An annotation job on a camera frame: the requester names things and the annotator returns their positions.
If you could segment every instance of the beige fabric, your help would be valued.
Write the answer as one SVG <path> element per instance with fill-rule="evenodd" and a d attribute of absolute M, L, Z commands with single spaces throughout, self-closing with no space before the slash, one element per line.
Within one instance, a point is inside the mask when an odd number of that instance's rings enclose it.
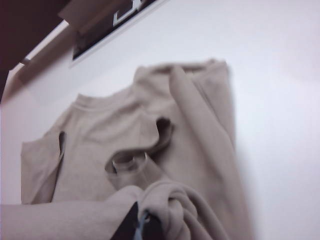
<path fill-rule="evenodd" d="M 1 205 L 1 239 L 109 240 L 142 192 L 127 186 L 105 201 Z"/>
<path fill-rule="evenodd" d="M 166 240 L 228 240 L 206 201 L 192 188 L 172 181 L 151 184 L 138 198 L 138 218 L 158 217 Z"/>
<path fill-rule="evenodd" d="M 210 206 L 193 189 L 157 181 L 145 191 L 126 186 L 106 201 L 66 201 L 2 205 L 4 240 L 109 240 L 134 202 L 138 218 L 158 217 L 167 240 L 228 240 Z"/>
<path fill-rule="evenodd" d="M 23 166 L 34 159 L 51 161 L 41 146 L 50 148 L 47 136 L 66 133 L 52 202 L 103 201 L 116 189 L 129 184 L 119 178 L 110 181 L 110 159 L 126 150 L 145 150 L 160 141 L 157 120 L 173 124 L 168 147 L 152 155 L 156 167 L 171 180 L 199 192 L 213 209 L 230 239 L 250 240 L 251 229 L 245 198 L 234 162 L 234 116 L 225 62 L 209 60 L 193 64 L 163 64 L 139 67 L 133 84 L 109 97 L 79 95 L 44 138 L 22 149 L 22 176 L 32 174 Z M 22 186 L 22 202 L 33 199 L 33 185 L 44 178 L 29 176 Z M 147 183 L 159 180 L 150 179 Z"/>

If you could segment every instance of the clothing pile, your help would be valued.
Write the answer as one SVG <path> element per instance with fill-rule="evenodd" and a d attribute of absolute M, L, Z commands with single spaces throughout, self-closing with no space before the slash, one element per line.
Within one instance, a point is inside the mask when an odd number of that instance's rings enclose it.
<path fill-rule="evenodd" d="M 251 240 L 225 62 L 139 67 L 21 151 L 3 239 Z"/>

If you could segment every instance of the sweatshirt sleeve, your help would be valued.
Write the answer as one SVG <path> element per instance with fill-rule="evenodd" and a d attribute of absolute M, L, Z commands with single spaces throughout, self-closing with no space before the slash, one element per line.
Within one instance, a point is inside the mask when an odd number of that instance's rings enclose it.
<path fill-rule="evenodd" d="M 65 149 L 64 132 L 24 142 L 21 150 L 21 202 L 42 204 L 52 200 Z"/>
<path fill-rule="evenodd" d="M 208 74 L 193 83 L 234 146 L 235 116 L 227 64 L 216 62 Z"/>

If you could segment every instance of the gray fabric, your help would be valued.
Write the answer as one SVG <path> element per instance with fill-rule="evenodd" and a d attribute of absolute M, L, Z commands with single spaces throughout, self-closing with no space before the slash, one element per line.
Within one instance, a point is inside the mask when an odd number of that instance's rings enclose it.
<path fill-rule="evenodd" d="M 116 153 L 156 146 L 160 141 L 159 118 L 170 119 L 174 129 L 169 146 L 151 156 L 147 162 L 151 168 L 146 172 L 152 176 L 157 171 L 157 176 L 197 190 L 230 239 L 252 239 L 234 162 L 234 113 L 228 69 L 225 62 L 216 60 L 139 67 L 132 85 L 112 96 L 79 95 L 43 138 L 22 146 L 21 181 L 29 179 L 22 185 L 22 202 L 50 202 L 52 192 L 52 202 L 103 201 L 131 181 L 141 185 L 140 180 L 135 181 L 137 178 L 110 181 L 110 172 L 105 168 Z M 57 139 L 46 140 L 48 136 L 61 131 L 66 133 L 62 164 L 57 160 L 59 148 L 46 152 L 57 145 Z M 46 185 L 48 195 L 41 201 L 34 198 L 35 193 L 45 191 L 33 186 L 44 187 L 42 183 L 45 177 L 50 178 L 50 171 L 43 169 L 39 178 L 24 167 L 38 168 L 34 163 L 61 166 L 56 184 Z M 145 189 L 161 177 L 141 187 Z"/>

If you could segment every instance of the fabric fold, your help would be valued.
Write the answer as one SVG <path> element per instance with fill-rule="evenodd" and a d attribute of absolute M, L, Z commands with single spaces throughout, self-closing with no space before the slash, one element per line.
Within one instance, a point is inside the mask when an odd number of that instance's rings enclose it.
<path fill-rule="evenodd" d="M 52 200 L 59 166 L 64 156 L 66 133 L 53 132 L 24 142 L 21 151 L 21 202 L 42 204 Z"/>
<path fill-rule="evenodd" d="M 229 240 L 206 201 L 181 183 L 153 183 L 138 198 L 138 207 L 138 218 L 145 211 L 159 218 L 167 240 Z"/>

